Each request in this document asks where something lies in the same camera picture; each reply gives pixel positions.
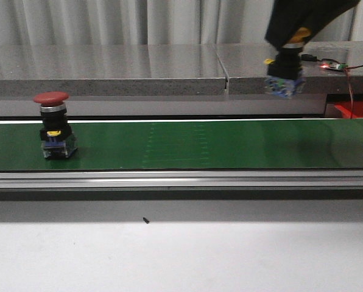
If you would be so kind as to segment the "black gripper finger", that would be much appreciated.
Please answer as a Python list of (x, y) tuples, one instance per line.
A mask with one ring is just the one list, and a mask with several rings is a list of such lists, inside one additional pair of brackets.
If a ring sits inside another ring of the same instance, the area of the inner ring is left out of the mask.
[(274, 1), (265, 40), (276, 50), (280, 50), (303, 26), (308, 15), (306, 1)]
[(305, 43), (348, 41), (355, 7), (359, 3), (360, 1), (309, 1), (312, 10), (303, 26), (310, 30), (311, 35), (305, 38)]

